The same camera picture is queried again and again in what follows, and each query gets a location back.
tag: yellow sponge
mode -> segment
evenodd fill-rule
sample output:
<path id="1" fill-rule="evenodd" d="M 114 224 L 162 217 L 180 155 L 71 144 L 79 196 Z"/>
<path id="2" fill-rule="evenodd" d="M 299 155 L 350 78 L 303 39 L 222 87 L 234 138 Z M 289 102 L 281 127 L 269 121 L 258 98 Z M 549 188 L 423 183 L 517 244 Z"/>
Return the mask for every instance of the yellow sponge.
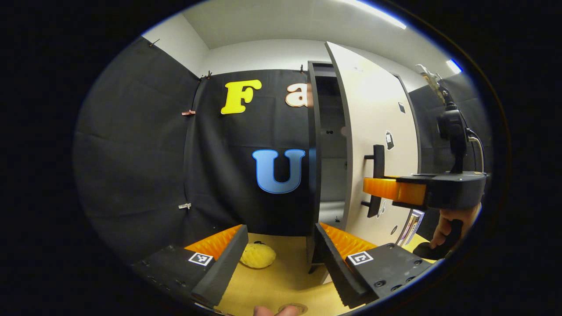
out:
<path id="1" fill-rule="evenodd" d="M 263 243 L 249 243 L 242 253 L 240 262 L 250 268 L 262 269 L 272 264 L 275 257 L 275 250 L 270 246 Z"/>

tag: white cabinet door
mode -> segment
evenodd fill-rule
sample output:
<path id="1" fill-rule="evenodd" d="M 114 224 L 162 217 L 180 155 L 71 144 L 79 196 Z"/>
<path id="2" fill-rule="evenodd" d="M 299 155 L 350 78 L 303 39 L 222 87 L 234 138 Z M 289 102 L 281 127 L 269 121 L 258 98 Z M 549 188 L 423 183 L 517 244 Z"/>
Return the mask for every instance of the white cabinet door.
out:
<path id="1" fill-rule="evenodd" d="M 373 160 L 364 156 L 373 154 L 373 145 L 385 146 L 384 175 L 418 172 L 418 137 L 406 92 L 394 75 L 372 61 L 336 44 L 325 45 L 336 70 L 348 131 L 343 227 L 377 246 L 396 242 L 410 209 L 383 198 L 384 213 L 367 218 L 368 207 L 361 201 L 370 201 L 363 193 L 363 178 L 373 177 Z"/>

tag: white wall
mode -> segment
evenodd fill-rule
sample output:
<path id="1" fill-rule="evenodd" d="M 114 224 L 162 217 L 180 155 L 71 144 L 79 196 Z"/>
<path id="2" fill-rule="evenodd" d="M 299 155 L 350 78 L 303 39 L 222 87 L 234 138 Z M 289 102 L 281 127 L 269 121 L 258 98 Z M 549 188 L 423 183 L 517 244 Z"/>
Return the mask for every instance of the white wall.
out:
<path id="1" fill-rule="evenodd" d="M 344 47 L 399 75 L 408 92 L 426 85 L 420 75 L 405 66 L 358 48 Z M 260 69 L 299 70 L 301 64 L 307 70 L 309 60 L 330 61 L 324 42 L 306 39 L 256 40 L 209 50 L 198 73 L 206 74 L 208 70 L 213 74 Z"/>
<path id="2" fill-rule="evenodd" d="M 168 18 L 142 36 L 151 43 L 160 39 L 155 46 L 179 61 L 196 76 L 206 74 L 199 73 L 198 69 L 209 48 L 183 14 L 178 13 Z"/>

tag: wooden tabletop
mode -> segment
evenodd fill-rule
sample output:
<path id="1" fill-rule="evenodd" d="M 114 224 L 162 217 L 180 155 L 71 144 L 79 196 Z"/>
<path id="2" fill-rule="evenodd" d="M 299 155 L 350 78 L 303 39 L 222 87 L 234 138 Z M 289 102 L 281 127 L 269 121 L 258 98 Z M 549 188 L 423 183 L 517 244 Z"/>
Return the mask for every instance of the wooden tabletop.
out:
<path id="1" fill-rule="evenodd" d="M 277 254 L 275 261 L 264 269 L 252 269 L 239 262 L 216 309 L 235 316 L 251 316 L 256 305 L 276 314 L 281 306 L 290 303 L 305 305 L 306 316 L 333 316 L 352 310 L 342 304 L 333 282 L 321 284 L 326 272 L 324 266 L 308 274 L 305 237 L 249 233 L 248 242 L 255 241 L 273 248 Z M 404 249 L 411 252 L 425 241 L 414 235 Z"/>

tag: ceiling light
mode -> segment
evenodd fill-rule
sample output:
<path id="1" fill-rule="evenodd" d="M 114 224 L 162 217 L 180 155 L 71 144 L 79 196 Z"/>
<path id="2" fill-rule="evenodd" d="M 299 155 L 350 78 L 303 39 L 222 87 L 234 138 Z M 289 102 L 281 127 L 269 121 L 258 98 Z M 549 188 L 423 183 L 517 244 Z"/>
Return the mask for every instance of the ceiling light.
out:
<path id="1" fill-rule="evenodd" d="M 371 13 L 373 15 L 376 15 L 378 17 L 380 17 L 381 19 L 385 20 L 386 22 L 389 22 L 395 26 L 398 26 L 399 28 L 401 28 L 402 30 L 406 29 L 406 25 L 404 25 L 404 23 L 396 20 L 395 18 L 393 18 L 392 16 L 384 13 L 383 11 L 377 10 L 375 8 L 373 8 L 372 6 L 363 3 L 361 1 L 357 1 L 357 0 L 339 0 L 340 2 L 345 2 L 348 4 L 351 4 L 352 6 L 355 6 L 363 11 L 366 11 L 368 13 Z"/>
<path id="2" fill-rule="evenodd" d="M 462 71 L 462 69 L 452 59 L 447 60 L 447 66 L 449 66 L 455 74 L 459 74 Z"/>

